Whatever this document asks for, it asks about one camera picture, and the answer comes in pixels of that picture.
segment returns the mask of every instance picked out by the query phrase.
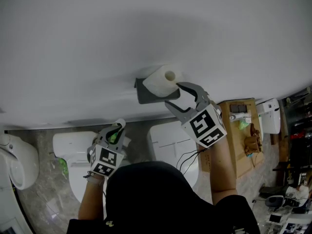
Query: toilet paper roll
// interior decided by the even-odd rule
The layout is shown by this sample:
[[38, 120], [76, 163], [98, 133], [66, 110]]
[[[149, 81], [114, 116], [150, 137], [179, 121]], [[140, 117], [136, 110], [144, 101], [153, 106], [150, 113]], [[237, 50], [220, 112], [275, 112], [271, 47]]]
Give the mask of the toilet paper roll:
[[166, 97], [179, 87], [177, 82], [182, 82], [183, 76], [176, 67], [164, 65], [148, 76], [143, 85], [154, 95]]

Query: tile floor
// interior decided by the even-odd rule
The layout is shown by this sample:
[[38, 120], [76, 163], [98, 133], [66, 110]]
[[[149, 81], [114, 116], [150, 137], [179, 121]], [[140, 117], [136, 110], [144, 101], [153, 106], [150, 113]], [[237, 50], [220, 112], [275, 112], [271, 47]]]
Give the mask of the tile floor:
[[[132, 163], [150, 160], [147, 151], [146, 135], [157, 124], [167, 123], [175, 118], [128, 123], [126, 136], [132, 139], [127, 154]], [[59, 162], [54, 157], [52, 138], [56, 133], [99, 131], [103, 126], [9, 131], [22, 140], [35, 146], [39, 152], [39, 177], [35, 184], [23, 191], [18, 191], [21, 204], [36, 234], [66, 233], [68, 222], [77, 218], [79, 202], [71, 191], [68, 176], [63, 175]], [[257, 196], [262, 183], [275, 184], [275, 172], [272, 168], [278, 163], [278, 146], [271, 146], [270, 136], [265, 134], [263, 140], [265, 161], [237, 180], [237, 190], [246, 197], [252, 207], [252, 199]], [[194, 191], [204, 200], [211, 202], [209, 173], [200, 172]], [[265, 206], [259, 204], [254, 214], [261, 219]]]

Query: person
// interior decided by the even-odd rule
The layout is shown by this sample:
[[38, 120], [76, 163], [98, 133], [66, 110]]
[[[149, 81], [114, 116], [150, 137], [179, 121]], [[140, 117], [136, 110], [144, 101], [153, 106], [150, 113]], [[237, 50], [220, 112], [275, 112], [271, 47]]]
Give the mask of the person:
[[237, 195], [227, 139], [207, 152], [211, 155], [213, 205], [196, 195], [175, 167], [160, 161], [131, 164], [119, 167], [107, 181], [105, 220], [103, 185], [87, 183], [78, 219], [70, 220], [67, 233], [191, 229], [231, 234], [234, 229], [242, 229], [259, 234], [246, 199]]
[[297, 207], [303, 206], [309, 199], [309, 188], [304, 185], [299, 185], [296, 188], [291, 186], [262, 186], [259, 190], [260, 197], [268, 198], [274, 195], [281, 195], [286, 198], [295, 199], [299, 202]]

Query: black shirt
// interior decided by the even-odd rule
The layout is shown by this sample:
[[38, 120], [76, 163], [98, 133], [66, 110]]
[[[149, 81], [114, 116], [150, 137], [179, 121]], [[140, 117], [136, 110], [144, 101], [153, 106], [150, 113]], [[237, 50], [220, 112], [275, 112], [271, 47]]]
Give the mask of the black shirt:
[[257, 221], [243, 196], [231, 195], [215, 206], [193, 192], [182, 173], [164, 162], [143, 162], [119, 168], [108, 180], [104, 221], [69, 222], [68, 234], [118, 230], [201, 230], [259, 234]]

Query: marble floor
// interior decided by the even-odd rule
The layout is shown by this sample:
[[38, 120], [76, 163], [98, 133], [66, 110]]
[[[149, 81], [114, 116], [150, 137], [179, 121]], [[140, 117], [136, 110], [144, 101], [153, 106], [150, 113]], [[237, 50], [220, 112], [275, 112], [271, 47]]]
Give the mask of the marble floor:
[[[128, 159], [132, 163], [150, 160], [147, 151], [146, 135], [153, 125], [167, 123], [175, 118], [127, 123], [126, 136], [132, 141], [127, 149]], [[36, 234], [66, 233], [68, 222], [77, 218], [80, 203], [71, 191], [68, 175], [62, 174], [62, 168], [53, 153], [52, 138], [56, 133], [99, 131], [103, 126], [73, 127], [51, 130], [16, 130], [8, 134], [21, 137], [32, 144], [39, 152], [39, 177], [28, 189], [18, 191], [23, 209]], [[263, 140], [265, 160], [255, 169], [237, 180], [237, 191], [246, 197], [253, 207], [252, 200], [257, 196], [262, 183], [275, 185], [275, 172], [272, 168], [278, 163], [278, 146], [272, 146], [270, 135]], [[212, 202], [209, 173], [200, 171], [194, 191], [204, 200]], [[262, 219], [265, 206], [257, 203], [254, 214]]]

